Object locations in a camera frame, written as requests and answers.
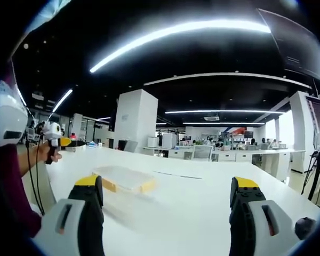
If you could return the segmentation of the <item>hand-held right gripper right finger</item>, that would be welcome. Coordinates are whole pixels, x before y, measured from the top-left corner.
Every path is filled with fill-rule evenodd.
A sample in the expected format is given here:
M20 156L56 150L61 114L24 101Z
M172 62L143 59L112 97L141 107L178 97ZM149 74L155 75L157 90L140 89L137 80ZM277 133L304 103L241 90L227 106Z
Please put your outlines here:
M250 179L232 178L230 209L230 255L288 255L300 241L291 218Z

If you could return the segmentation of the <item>person's left hand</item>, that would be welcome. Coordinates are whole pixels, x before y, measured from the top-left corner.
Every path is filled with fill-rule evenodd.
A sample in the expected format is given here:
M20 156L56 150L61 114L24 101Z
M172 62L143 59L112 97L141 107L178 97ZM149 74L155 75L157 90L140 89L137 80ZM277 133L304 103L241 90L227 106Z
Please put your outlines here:
M48 142L43 143L38 148L37 153L37 162L58 162L58 160L62 159L62 155L58 153L58 151L55 149L54 152L51 154L49 153L50 149L52 149Z

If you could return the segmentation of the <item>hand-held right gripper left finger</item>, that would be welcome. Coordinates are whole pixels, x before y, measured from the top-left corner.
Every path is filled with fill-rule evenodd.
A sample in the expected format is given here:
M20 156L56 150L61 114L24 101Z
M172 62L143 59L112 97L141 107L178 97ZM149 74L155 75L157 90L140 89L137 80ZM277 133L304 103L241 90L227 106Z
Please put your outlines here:
M78 180L68 198L42 217L33 238L43 255L104 255L102 177Z

